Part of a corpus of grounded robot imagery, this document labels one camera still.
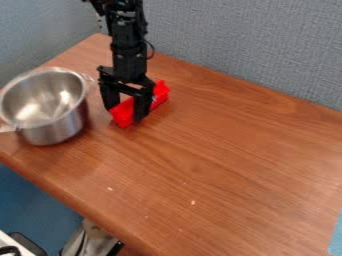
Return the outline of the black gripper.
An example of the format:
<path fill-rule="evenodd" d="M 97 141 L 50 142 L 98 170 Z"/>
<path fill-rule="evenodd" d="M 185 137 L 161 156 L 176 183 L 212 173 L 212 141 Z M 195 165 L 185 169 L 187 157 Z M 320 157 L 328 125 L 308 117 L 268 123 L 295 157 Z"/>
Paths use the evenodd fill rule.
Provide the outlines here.
<path fill-rule="evenodd" d="M 109 111 L 120 103 L 120 93 L 133 96 L 133 121 L 139 122 L 149 114 L 155 82 L 145 74 L 124 79 L 114 74 L 112 67 L 98 66 L 97 71 L 105 110 Z"/>

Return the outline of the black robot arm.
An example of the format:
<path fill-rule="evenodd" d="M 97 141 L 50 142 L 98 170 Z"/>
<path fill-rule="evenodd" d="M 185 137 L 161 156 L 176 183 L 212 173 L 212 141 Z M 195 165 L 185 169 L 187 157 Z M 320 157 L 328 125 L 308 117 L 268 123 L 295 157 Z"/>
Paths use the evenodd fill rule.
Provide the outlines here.
<path fill-rule="evenodd" d="M 133 99 L 133 121 L 148 114 L 155 82 L 147 77 L 145 40 L 147 21 L 143 0 L 81 0 L 89 2 L 96 14 L 105 17 L 108 35 L 112 38 L 112 66 L 97 67 L 98 89 L 104 108 L 109 111 L 120 104 L 120 95 Z"/>

